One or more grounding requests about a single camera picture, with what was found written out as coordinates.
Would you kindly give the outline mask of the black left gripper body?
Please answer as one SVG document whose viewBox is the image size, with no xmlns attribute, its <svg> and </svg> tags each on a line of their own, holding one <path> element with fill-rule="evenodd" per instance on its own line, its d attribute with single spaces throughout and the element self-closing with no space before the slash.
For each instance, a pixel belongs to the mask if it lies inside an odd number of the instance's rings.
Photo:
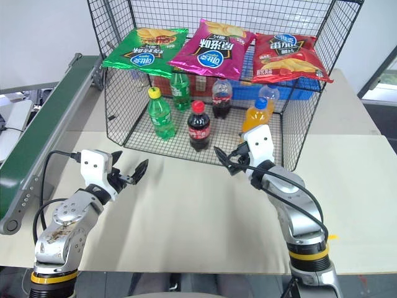
<svg viewBox="0 0 397 298">
<path fill-rule="evenodd" d="M 120 192 L 125 189 L 128 184 L 136 184 L 136 181 L 132 176 L 120 174 L 120 170 L 117 168 L 111 169 L 111 172 L 107 175 L 107 181 L 116 190 L 117 194 L 120 194 Z"/>
</svg>

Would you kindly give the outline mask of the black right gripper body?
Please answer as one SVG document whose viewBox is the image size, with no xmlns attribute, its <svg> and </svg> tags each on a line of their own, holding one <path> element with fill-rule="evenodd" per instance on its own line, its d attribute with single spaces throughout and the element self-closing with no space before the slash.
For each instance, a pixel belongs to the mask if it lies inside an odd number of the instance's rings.
<svg viewBox="0 0 397 298">
<path fill-rule="evenodd" d="M 250 149 L 247 141 L 240 143 L 237 148 L 228 155 L 231 166 L 236 169 L 244 169 L 244 166 L 249 166 L 249 152 Z"/>
</svg>

